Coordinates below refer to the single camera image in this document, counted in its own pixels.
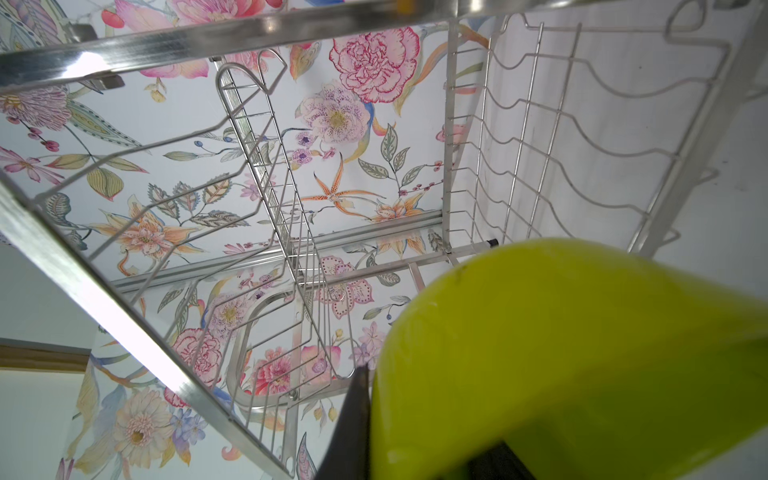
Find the wire rack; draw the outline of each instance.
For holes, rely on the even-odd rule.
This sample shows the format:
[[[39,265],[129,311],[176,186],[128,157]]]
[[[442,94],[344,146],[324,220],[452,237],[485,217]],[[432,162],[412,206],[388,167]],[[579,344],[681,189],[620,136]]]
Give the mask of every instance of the wire rack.
[[[567,5],[569,2],[545,3]],[[88,49],[82,47],[78,50],[77,45],[66,45],[27,54],[22,52],[3,55],[0,56],[0,65],[11,65],[12,68],[0,73],[0,90],[10,91],[17,88],[14,85],[18,85],[20,79],[27,82],[26,88],[73,80],[87,81],[96,74],[106,75],[109,79],[110,75],[114,76],[122,71],[173,63],[194,58],[195,55],[203,56],[200,55],[202,51],[199,48],[222,45],[221,42],[225,40],[229,43],[218,53],[270,47],[277,41],[271,39],[268,35],[270,32],[274,33],[280,43],[288,44],[366,29],[449,20],[445,102],[446,168],[442,214],[423,214],[419,216],[423,219],[404,219],[399,226],[395,226],[395,223],[381,224],[367,229],[366,232],[346,231],[335,237],[338,245],[343,245],[345,242],[352,243],[362,235],[373,237],[392,234],[395,230],[402,232],[424,226],[440,226],[444,251],[375,265],[334,278],[326,276],[321,267],[317,242],[310,232],[310,225],[283,146],[278,125],[280,114],[276,114],[270,100],[270,95],[287,70],[286,62],[275,49],[265,49],[260,53],[265,55],[269,52],[282,66],[270,78],[266,77],[260,67],[259,71],[254,73],[242,65],[224,63],[221,58],[212,58],[217,66],[215,85],[224,108],[224,116],[216,124],[179,137],[100,157],[92,165],[63,180],[61,184],[32,198],[21,192],[3,174],[0,176],[0,228],[25,255],[83,306],[139,362],[148,366],[166,387],[198,411],[219,433],[231,441],[234,447],[274,478],[291,478],[295,469],[300,404],[312,398],[343,392],[347,385],[345,381],[352,374],[337,372],[330,361],[327,362],[328,369],[316,375],[309,375],[304,369],[310,362],[324,359],[328,355],[328,346],[333,344],[336,333],[330,328],[330,304],[349,301],[345,298],[346,289],[336,288],[336,285],[384,272],[410,270],[417,290],[420,290],[424,287],[419,273],[420,265],[446,260],[456,264],[457,258],[487,248],[485,242],[488,240],[498,239],[501,243],[510,243],[548,235],[586,236],[574,227],[578,215],[575,216],[572,211],[563,211],[567,210],[564,207],[568,206],[561,194],[563,190],[572,192],[577,201],[594,208],[592,213],[598,216],[618,212],[628,219],[626,221],[631,225],[631,231],[622,246],[629,251],[652,256],[660,245],[679,236],[671,230],[671,221],[695,185],[716,175],[712,170],[706,171],[709,160],[707,152],[713,151],[741,101],[745,98],[759,98],[766,93],[765,86],[752,85],[758,64],[768,47],[768,39],[765,38],[768,31],[768,15],[761,9],[761,2],[755,3],[758,4],[755,21],[737,50],[729,41],[692,35],[698,33],[707,20],[707,3],[703,0],[683,0],[670,10],[665,25],[648,28],[591,27],[581,23],[574,26],[552,26],[543,21],[532,24],[525,15],[499,16],[495,19],[495,33],[489,46],[482,50],[460,49],[458,20],[462,15],[456,13],[461,11],[458,7],[453,13],[445,13],[430,4],[428,11],[416,12],[412,16],[398,16],[395,2],[353,2],[338,7],[319,8],[317,12],[288,12],[281,14],[279,18],[275,15],[265,15],[262,18],[238,21],[240,25],[253,27],[250,30],[205,25],[182,32],[178,31],[180,29],[174,30],[173,33],[166,32],[162,34],[166,35],[163,37],[165,41],[168,41],[168,35],[184,37],[176,38],[179,42],[171,41],[169,45],[173,45],[173,48],[178,45],[184,47],[182,51],[171,48],[160,58],[154,51],[147,53],[147,49],[152,50],[152,42],[160,38],[155,36],[160,34],[155,33],[141,37],[143,40],[140,43],[144,50],[139,53],[129,48],[138,41],[136,36],[129,35],[111,39],[110,42],[92,42]],[[502,5],[504,2],[490,2],[485,9],[482,5],[477,8],[476,4],[477,2],[472,3],[475,10],[469,10],[469,7],[466,10],[473,12],[473,15],[488,15],[495,14],[500,9],[503,11],[505,6],[511,7]],[[690,24],[681,25],[677,16],[688,5],[697,8],[697,19]],[[376,17],[378,20],[375,21],[369,18],[372,12],[381,13],[383,8],[389,9],[386,10],[389,16]],[[357,23],[352,20],[351,23],[337,22],[338,18],[342,17],[352,18]],[[334,25],[341,27],[338,31],[324,28],[323,18],[331,18]],[[309,32],[298,29],[291,37],[282,28],[290,30],[290,25],[294,25],[292,22],[306,26]],[[190,40],[198,34],[212,35],[211,32],[220,37],[212,40],[210,45],[205,41]],[[531,37],[534,47],[531,51],[526,51],[519,61],[510,63],[504,58],[504,48],[506,44],[512,43],[513,33]],[[555,35],[569,36],[566,41],[569,55],[545,52],[544,47],[550,44],[550,37]],[[593,61],[577,55],[579,41],[585,35],[661,37],[669,46],[704,48],[715,52],[717,62],[708,76],[684,78],[649,91],[622,91],[603,80],[600,69],[593,65]],[[88,68],[92,65],[79,65],[80,70],[77,71],[80,75],[72,77],[72,74],[66,76],[61,73],[66,71],[66,58],[74,58],[74,63],[69,65],[72,67],[77,64],[80,58],[78,55],[85,57],[84,52],[95,51],[100,51],[99,55],[104,56],[107,68],[102,65],[97,70],[90,71]],[[110,51],[112,55],[107,55],[104,51]],[[464,67],[465,58],[476,56],[478,52],[485,57],[482,79],[470,84],[457,84],[457,72]],[[118,57],[123,62],[120,64],[122,66],[110,67],[109,62],[118,62],[115,59]],[[48,66],[39,69],[28,67],[36,65],[35,62],[41,61],[41,58],[47,58],[51,65],[56,63],[61,67],[61,71],[57,73],[54,67],[51,67],[51,70]],[[131,65],[129,68],[124,66],[126,62]],[[556,76],[545,63],[564,65],[565,71],[558,93],[554,96],[550,94],[547,101],[537,101],[540,89],[537,82]],[[603,92],[629,102],[652,101],[669,91],[690,85],[697,85],[702,91],[696,99],[690,121],[681,129],[683,133],[677,139],[676,148],[651,145],[638,151],[617,151],[594,140],[588,133],[588,127],[583,124],[583,118],[568,110],[568,99],[574,96],[573,71],[576,68],[586,69],[593,84]],[[519,92],[506,86],[509,76],[524,79],[522,96],[518,97]],[[456,91],[463,88],[477,89],[477,108],[471,108],[468,114],[457,114],[460,109],[456,107],[455,95]],[[505,99],[508,92],[512,93],[511,100]],[[499,117],[505,112],[513,114],[516,120],[513,122]],[[540,117],[537,112],[554,115],[554,119]],[[463,125],[463,130],[455,130],[455,124]],[[558,139],[564,135],[564,124],[569,124],[575,129],[579,141],[612,160],[635,161],[647,155],[661,156],[664,159],[662,168],[654,172],[655,176],[651,175],[648,185],[643,185],[647,202],[608,202],[596,198],[588,189],[581,187],[575,178],[579,171],[588,170],[589,164],[578,155],[568,159],[560,154],[555,156],[558,151]],[[534,130],[538,129],[541,135],[542,125],[545,130],[544,146],[534,134]],[[156,192],[152,203],[136,212],[117,233],[87,257],[75,251],[65,239],[68,232],[66,228],[62,228],[65,226],[51,221],[51,217],[46,214],[47,207],[56,201],[63,189],[81,185],[89,172],[95,171],[113,158],[214,134],[225,127],[232,129],[244,152],[242,164],[233,173],[221,175],[173,195]],[[249,207],[250,211],[246,214],[219,219],[209,225],[209,230],[196,233],[184,242],[174,245],[154,264],[149,273],[131,278],[131,285],[127,290],[121,288],[121,291],[129,292],[125,296],[118,292],[115,285],[105,280],[94,266],[97,258],[109,245],[117,241],[128,229],[141,225],[145,221],[145,215],[152,209],[172,208],[170,202],[188,194],[212,194],[222,182],[241,174],[250,175],[259,191],[260,199],[255,207]],[[631,177],[624,178],[624,181],[629,184],[635,182]],[[168,260],[178,248],[251,219],[261,219],[271,228],[269,240],[260,248],[225,260],[193,265],[182,269],[183,272],[174,268],[166,269]],[[168,324],[153,323],[146,315],[139,313],[142,309],[142,297],[154,292],[153,288],[156,286],[166,285],[181,277],[186,283],[181,289],[184,295],[180,305],[186,306],[194,303],[200,282],[216,279],[217,275],[223,272],[256,266],[264,268],[264,271],[270,274],[259,282],[249,283],[247,288],[237,294],[209,305],[212,313],[223,311],[239,298],[252,296],[267,284],[282,283],[279,289],[274,290],[276,293],[258,299],[245,321],[227,330],[223,341],[224,358],[219,363],[214,377],[220,377],[223,365],[229,366],[226,384],[233,400],[224,402],[214,395],[214,385],[211,381],[201,378],[190,367],[196,365],[203,351],[210,335],[211,322],[197,334],[194,351],[185,359],[173,348],[186,321],[184,309],[176,312],[172,322]],[[345,340],[348,342],[345,348],[351,351],[354,366],[354,341],[348,313],[346,321],[348,330],[344,335],[336,335],[336,338],[345,336],[348,339]],[[291,348],[276,354],[266,364],[249,364],[248,359],[255,349],[263,348],[276,338],[287,338]],[[311,358],[302,355],[308,346],[315,347]],[[241,380],[246,371],[250,372],[246,377],[250,376],[252,379],[259,368],[263,369],[284,359],[290,360],[290,369],[270,380],[263,394],[257,395],[253,385],[249,391],[247,382],[243,383]],[[288,385],[289,388],[273,389],[278,382]],[[286,418],[285,428],[280,434],[277,429],[270,429],[268,426],[270,414],[274,419],[279,411],[284,412]]]

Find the metal dish rack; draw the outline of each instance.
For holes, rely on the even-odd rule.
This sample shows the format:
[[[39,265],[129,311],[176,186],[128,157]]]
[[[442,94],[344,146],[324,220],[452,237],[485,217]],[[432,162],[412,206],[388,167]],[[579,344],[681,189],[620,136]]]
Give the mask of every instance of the metal dish rack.
[[[46,84],[88,81],[101,78],[100,85],[108,88],[119,86],[115,75],[157,65],[166,65],[192,58],[213,57],[217,66],[216,86],[226,116],[211,127],[181,137],[171,138],[143,147],[131,148],[101,158],[95,164],[77,172],[61,185],[53,187],[33,198],[22,193],[5,174],[0,184],[0,230],[39,268],[44,270],[73,300],[79,303],[109,333],[119,341],[139,362],[146,365],[165,386],[176,392],[186,403],[196,409],[219,433],[230,440],[245,456],[259,465],[274,478],[291,478],[295,470],[296,436],[298,411],[302,403],[320,396],[337,395],[346,388],[346,379],[351,372],[337,372],[330,365],[332,375],[322,382],[321,376],[302,376],[301,368],[309,361],[324,356],[326,347],[332,342],[329,302],[343,301],[345,291],[333,289],[339,283],[374,276],[384,272],[410,270],[418,290],[424,287],[419,266],[445,262],[456,265],[460,257],[471,256],[488,248],[489,240],[510,243],[529,237],[546,235],[575,236],[570,218],[558,214],[555,194],[552,193],[552,171],[561,175],[562,187],[572,190],[580,201],[596,207],[598,211],[627,211],[634,216],[634,230],[625,248],[646,257],[652,257],[656,250],[679,237],[672,227],[693,188],[702,181],[717,175],[707,173],[707,163],[714,152],[727,125],[745,98],[754,99],[766,93],[765,87],[753,86],[753,78],[766,48],[768,48],[768,13],[763,3],[753,0],[755,15],[752,25],[745,34],[739,48],[733,48],[727,41],[713,38],[686,36],[701,29],[707,20],[707,3],[704,0],[683,0],[671,9],[665,25],[649,28],[591,27],[581,23],[568,26],[550,26],[544,22],[529,23],[520,14],[499,16],[495,19],[495,33],[485,56],[480,84],[457,84],[457,72],[462,56],[477,48],[462,50],[458,41],[458,25],[468,16],[497,15],[522,12],[532,6],[566,6],[583,2],[353,2],[311,11],[287,12],[280,15],[264,15],[233,23],[210,24],[194,28],[179,28],[173,31],[152,32],[142,35],[128,35],[118,38],[73,43],[40,51],[28,51],[0,56],[0,92],[23,88],[35,88]],[[677,16],[688,5],[698,8],[698,19],[689,25],[679,25]],[[285,148],[280,138],[278,117],[270,95],[287,69],[286,62],[277,50],[269,50],[282,63],[282,69],[267,79],[262,71],[254,74],[242,65],[223,63],[221,57],[234,51],[262,50],[270,47],[349,35],[359,31],[370,31],[417,23],[448,21],[449,54],[447,56],[447,88],[445,103],[445,156],[443,181],[443,208],[441,213],[423,214],[421,218],[375,225],[356,231],[347,231],[324,236],[326,246],[353,243],[356,238],[371,238],[409,231],[423,227],[442,228],[442,251],[409,258],[383,265],[375,265],[353,272],[327,277],[320,266],[318,242],[313,238],[296,190]],[[536,37],[534,51],[525,53],[519,62],[506,64],[498,55],[507,35],[513,29],[529,32]],[[614,89],[601,79],[589,60],[579,58],[577,46],[582,35],[596,33],[606,35],[661,35],[669,45],[684,45],[692,48],[710,48],[719,52],[719,60],[713,74],[708,78],[685,78],[664,88],[649,92],[625,92]],[[567,34],[573,38],[569,55],[550,55],[541,52],[541,46],[549,35]],[[156,45],[168,45],[167,49]],[[523,71],[523,65],[530,60],[531,69]],[[533,100],[537,79],[542,78],[541,63],[544,61],[564,62],[566,73],[557,97],[557,106]],[[617,152],[593,141],[582,128],[578,117],[564,109],[569,91],[572,70],[576,67],[589,70],[594,80],[609,94],[621,98],[642,101],[653,98],[682,84],[703,85],[700,103],[695,108],[690,124],[679,141],[678,149],[667,151],[652,147],[638,152]],[[496,86],[493,75],[522,74],[529,78],[527,95],[512,103],[502,100],[500,86]],[[457,115],[455,92],[459,88],[477,88],[478,106],[471,113]],[[544,149],[530,140],[531,113],[538,109],[554,115]],[[520,115],[519,136],[515,132],[495,129],[495,111],[515,111]],[[586,194],[571,179],[572,168],[566,167],[564,159],[553,156],[553,147],[558,138],[558,129],[570,121],[581,138],[596,151],[613,158],[636,158],[649,153],[661,154],[668,158],[667,166],[657,178],[650,201],[644,206],[636,204],[609,204]],[[454,123],[465,125],[464,134],[454,135]],[[234,174],[215,178],[205,184],[179,192],[173,196],[159,197],[141,212],[134,215],[130,223],[121,228],[112,238],[100,245],[90,256],[84,257],[75,251],[46,215],[46,205],[55,201],[57,193],[82,180],[89,171],[107,163],[113,157],[137,151],[160,147],[176,141],[210,134],[225,125],[230,125],[245,152],[245,160]],[[265,138],[275,138],[274,148],[263,148]],[[529,160],[524,152],[538,156]],[[541,165],[530,175],[523,174],[524,164]],[[244,171],[253,175],[261,200],[255,209],[241,217],[226,220],[211,230],[196,234],[175,245],[145,275],[134,276],[115,284],[104,280],[94,268],[93,260],[123,232],[142,221],[152,208],[162,209],[166,202],[191,192],[204,193],[216,184],[235,177]],[[270,179],[277,179],[273,184]],[[545,214],[551,216],[554,230],[546,230]],[[173,251],[184,243],[211,234],[251,217],[267,218],[272,226],[272,237],[260,249],[234,258],[214,260],[164,270]],[[178,317],[167,331],[157,331],[137,310],[137,302],[152,286],[191,280],[196,286],[200,281],[226,270],[253,265],[276,267],[275,275],[260,281],[237,296],[244,296],[259,289],[265,283],[275,280],[289,280],[287,288],[261,301],[246,322],[229,332],[224,347],[228,356],[229,374],[233,381],[227,382],[234,399],[224,404],[212,393],[212,386],[195,375],[194,371],[172,350],[174,334],[177,334]],[[182,303],[192,299],[192,286],[186,289]],[[210,306],[211,309],[224,307],[225,302]],[[260,332],[259,343],[249,341],[256,323],[269,316],[280,316],[294,308],[292,316],[280,317],[273,332]],[[347,313],[349,332],[351,323]],[[198,339],[194,356],[189,362],[194,365],[206,338],[206,331]],[[291,335],[292,348],[279,358],[288,357],[291,370],[279,379],[290,383],[290,389],[276,396],[256,396],[246,392],[237,381],[246,364],[247,351],[278,335]],[[348,335],[350,346],[353,344]],[[312,359],[302,359],[300,349],[304,346],[317,347]],[[235,407],[240,410],[244,421],[234,415]],[[270,409],[286,411],[286,425],[282,438],[276,437],[276,430],[265,435],[266,414]]]

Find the dish rack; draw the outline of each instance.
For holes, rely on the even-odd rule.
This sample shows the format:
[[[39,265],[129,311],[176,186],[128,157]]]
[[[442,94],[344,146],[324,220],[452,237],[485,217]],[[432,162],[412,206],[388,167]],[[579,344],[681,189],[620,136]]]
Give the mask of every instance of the dish rack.
[[[707,164],[738,107],[745,98],[750,100],[766,93],[764,86],[753,85],[768,48],[768,13],[759,0],[751,2],[752,19],[747,22],[737,48],[732,41],[696,35],[707,23],[709,5],[704,0],[683,0],[672,5],[666,24],[650,27],[591,26],[582,22],[550,25],[548,21],[531,22],[522,13],[536,5],[555,7],[578,3],[586,2],[353,2],[311,11],[264,15],[231,24],[103,40],[92,40],[92,34],[85,29],[72,35],[75,42],[71,44],[0,56],[1,93],[72,81],[93,81],[95,88],[108,90],[120,86],[118,75],[122,72],[211,57],[217,67],[217,93],[225,110],[225,116],[208,128],[101,157],[61,184],[31,198],[3,174],[0,176],[0,230],[234,447],[274,478],[292,478],[300,406],[313,399],[343,393],[351,376],[351,372],[337,372],[331,362],[328,362],[329,374],[326,370],[311,376],[303,368],[324,359],[334,339],[344,336],[333,332],[330,324],[331,301],[349,302],[348,290],[336,286],[382,273],[409,270],[420,290],[425,283],[420,266],[439,262],[456,265],[462,257],[482,252],[495,243],[551,235],[599,239],[600,235],[607,234],[610,239],[606,243],[652,257],[659,247],[680,236],[672,228],[672,222],[690,192],[697,184],[717,175]],[[738,4],[716,2],[721,8]],[[678,19],[683,14],[690,19],[692,10],[695,11],[693,20],[686,23]],[[494,33],[488,47],[461,46],[461,20],[487,15],[498,15],[493,20]],[[442,212],[313,238],[283,145],[280,112],[275,112],[270,100],[288,69],[273,47],[428,22],[449,23]],[[577,55],[579,42],[588,35],[661,38],[671,48],[708,50],[717,60],[709,76],[690,76],[645,91],[625,91],[605,81],[593,61]],[[508,46],[520,38],[528,39],[531,50],[509,61],[515,52],[508,50]],[[168,48],[155,48],[160,43]],[[549,45],[564,45],[567,51],[547,53]],[[221,57],[244,50],[258,50],[259,56],[274,55],[281,69],[266,75],[260,66],[254,72],[239,64],[226,63]],[[484,58],[480,80],[462,83],[458,73],[466,63],[463,58],[473,55]],[[564,68],[559,77],[558,68]],[[701,92],[692,107],[690,121],[679,129],[681,134],[673,148],[654,146],[621,151],[596,141],[584,117],[566,108],[568,99],[574,95],[577,70],[589,75],[591,88],[600,88],[604,94],[630,103],[652,101],[690,85],[696,85]],[[501,88],[508,85],[511,76],[514,81],[523,82],[524,96],[515,98],[514,88]],[[558,94],[549,95],[549,101],[538,100],[543,81],[558,84]],[[456,107],[456,91],[460,89],[477,91],[472,97],[476,105],[472,104],[469,113],[461,115],[457,114]],[[513,94],[512,98],[506,98],[507,91]],[[89,172],[113,158],[213,135],[223,127],[230,129],[245,153],[238,170],[172,195],[158,194],[153,203],[136,212],[130,222],[89,255],[84,256],[73,248],[72,239],[65,238],[71,230],[62,228],[66,227],[65,220],[57,221],[51,215],[62,189],[82,183]],[[571,142],[586,144],[597,152],[596,156],[604,158],[584,161],[586,157],[578,154],[570,159],[556,157],[553,152],[563,135]],[[579,172],[594,168],[596,164],[591,162],[623,161],[649,155],[660,156],[664,162],[645,174],[645,182],[637,186],[643,192],[640,197],[645,199],[644,203],[606,201],[579,186],[584,180]],[[172,208],[169,202],[195,192],[214,195],[223,182],[243,172],[252,175],[260,197],[248,214],[218,221],[210,225],[209,230],[174,244],[147,274],[110,283],[94,266],[96,257],[129,228],[145,221],[151,209]],[[634,177],[624,178],[623,182],[623,185],[617,184],[619,190],[637,183]],[[586,213],[570,208],[579,202],[582,208],[588,209]],[[606,220],[595,223],[597,235],[574,227],[578,225],[574,219],[604,215]],[[271,238],[260,248],[234,257],[165,268],[177,248],[252,218],[268,221],[272,229]],[[318,253],[321,242],[326,247],[340,246],[354,243],[355,239],[430,226],[442,231],[441,246],[434,253],[333,276],[326,274],[322,267]],[[222,402],[212,393],[210,382],[189,367],[196,364],[211,323],[196,337],[191,358],[184,359],[174,351],[173,345],[186,323],[186,310],[178,310],[171,324],[161,326],[140,311],[142,296],[153,287],[184,280],[191,283],[186,283],[175,295],[181,296],[180,305],[187,306],[196,301],[199,282],[215,279],[222,272],[255,266],[270,273],[258,282],[251,281],[236,296],[209,305],[212,311],[225,309],[239,297],[253,295],[268,284],[283,282],[278,293],[260,299],[246,321],[227,331],[223,346],[225,360],[218,366],[215,378],[219,378],[222,365],[228,362],[227,388],[233,401]],[[346,321],[346,341],[354,365],[357,358],[349,309]],[[289,336],[292,347],[261,368],[284,358],[290,359],[291,368],[270,381],[265,395],[257,396],[256,389],[252,387],[253,391],[248,392],[239,378],[245,375],[249,352],[277,336]],[[302,355],[307,346],[315,347],[310,358]],[[289,383],[290,388],[271,395],[272,382],[279,381]],[[242,418],[236,415],[236,409]],[[283,433],[277,435],[277,429],[272,429],[271,434],[264,432],[270,412],[274,412],[274,419],[278,409],[285,412]]]

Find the yellow-green object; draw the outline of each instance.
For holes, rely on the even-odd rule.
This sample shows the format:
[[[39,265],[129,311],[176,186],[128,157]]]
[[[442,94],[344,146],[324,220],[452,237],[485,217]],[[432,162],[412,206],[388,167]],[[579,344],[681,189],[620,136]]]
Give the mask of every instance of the yellow-green object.
[[[676,478],[768,425],[768,306],[580,240],[494,249],[424,289],[374,379],[373,480],[502,439],[537,480]]]

